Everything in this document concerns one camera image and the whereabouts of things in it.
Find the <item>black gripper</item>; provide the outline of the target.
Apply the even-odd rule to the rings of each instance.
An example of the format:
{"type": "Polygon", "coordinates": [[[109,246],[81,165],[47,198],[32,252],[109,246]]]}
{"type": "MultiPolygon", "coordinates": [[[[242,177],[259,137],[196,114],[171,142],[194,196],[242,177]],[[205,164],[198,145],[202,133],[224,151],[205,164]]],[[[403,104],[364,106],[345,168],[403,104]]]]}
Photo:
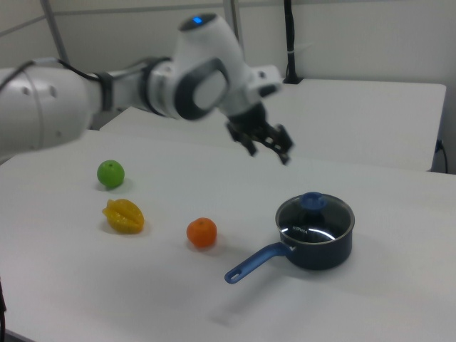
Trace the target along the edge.
{"type": "Polygon", "coordinates": [[[227,129],[235,142],[241,142],[243,137],[247,136],[245,148],[251,156],[257,153],[257,148],[251,139],[265,140],[265,146],[277,154],[283,165],[289,163],[289,151],[294,146],[294,142],[283,125],[268,124],[266,109],[262,103],[254,105],[243,113],[229,116],[227,129]]]}

